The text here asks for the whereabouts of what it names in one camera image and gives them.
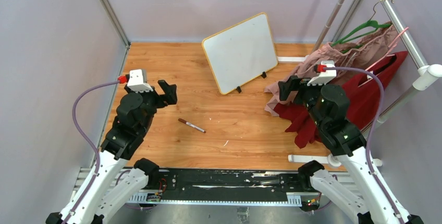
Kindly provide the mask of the brown whiteboard marker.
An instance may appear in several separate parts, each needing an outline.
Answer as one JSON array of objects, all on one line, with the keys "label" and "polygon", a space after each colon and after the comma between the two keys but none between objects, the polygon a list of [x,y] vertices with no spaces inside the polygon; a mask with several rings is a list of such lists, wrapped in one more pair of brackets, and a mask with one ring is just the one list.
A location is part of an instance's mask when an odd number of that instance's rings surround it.
[{"label": "brown whiteboard marker", "polygon": [[200,127],[198,127],[198,126],[196,126],[196,125],[194,125],[194,124],[192,124],[192,123],[190,123],[190,122],[188,122],[188,121],[186,121],[186,120],[184,120],[182,118],[179,118],[178,121],[182,122],[182,123],[184,123],[184,124],[186,124],[186,125],[188,125],[188,126],[190,126],[192,128],[194,128],[194,129],[196,129],[196,130],[198,130],[198,131],[200,131],[202,133],[206,133],[206,131],[204,129],[202,129],[202,128],[200,128]]}]

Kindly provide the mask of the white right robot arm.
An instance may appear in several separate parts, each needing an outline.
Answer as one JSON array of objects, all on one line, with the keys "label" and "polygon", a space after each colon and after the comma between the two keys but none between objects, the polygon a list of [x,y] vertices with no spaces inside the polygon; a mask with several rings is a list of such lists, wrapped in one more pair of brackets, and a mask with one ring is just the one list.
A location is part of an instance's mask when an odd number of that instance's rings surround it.
[{"label": "white right robot arm", "polygon": [[423,223],[410,214],[384,185],[367,140],[347,117],[350,101],[342,87],[334,84],[311,85],[311,79],[291,76],[278,83],[279,98],[286,100],[295,91],[295,103],[302,104],[313,120],[322,143],[346,168],[360,196],[338,182],[318,161],[298,169],[298,186],[304,191],[324,193],[353,223]]}]

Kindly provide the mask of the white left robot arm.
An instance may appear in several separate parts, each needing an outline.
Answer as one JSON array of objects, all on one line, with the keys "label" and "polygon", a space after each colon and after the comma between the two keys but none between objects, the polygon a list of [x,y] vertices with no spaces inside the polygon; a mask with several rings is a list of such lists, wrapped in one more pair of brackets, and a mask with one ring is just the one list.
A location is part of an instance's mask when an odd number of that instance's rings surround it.
[{"label": "white left robot arm", "polygon": [[142,158],[122,182],[110,188],[144,141],[157,110],[178,102],[175,84],[159,80],[158,85],[163,94],[125,85],[127,94],[120,100],[94,166],[74,198],[60,212],[49,214],[46,223],[108,223],[137,191],[158,186],[159,166]]}]

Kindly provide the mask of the yellow framed whiteboard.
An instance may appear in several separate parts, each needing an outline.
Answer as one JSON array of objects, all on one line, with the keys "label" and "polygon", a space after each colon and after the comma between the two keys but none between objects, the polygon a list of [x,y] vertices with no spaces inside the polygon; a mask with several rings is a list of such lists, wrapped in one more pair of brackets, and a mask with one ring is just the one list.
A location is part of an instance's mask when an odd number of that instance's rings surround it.
[{"label": "yellow framed whiteboard", "polygon": [[220,94],[226,95],[278,65],[266,13],[259,13],[202,41]]}]

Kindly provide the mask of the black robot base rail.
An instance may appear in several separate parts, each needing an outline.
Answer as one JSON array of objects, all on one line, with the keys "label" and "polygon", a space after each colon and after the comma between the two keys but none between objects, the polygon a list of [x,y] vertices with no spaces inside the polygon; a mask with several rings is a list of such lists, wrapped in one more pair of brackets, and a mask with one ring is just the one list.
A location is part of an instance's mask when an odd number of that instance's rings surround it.
[{"label": "black robot base rail", "polygon": [[[112,189],[122,182],[129,170],[120,171],[111,183]],[[296,172],[167,169],[159,168],[159,181],[147,185],[135,195],[142,195],[138,204],[195,204],[243,206],[296,206],[305,211],[316,210],[312,205],[316,190],[305,190],[303,179]]]}]

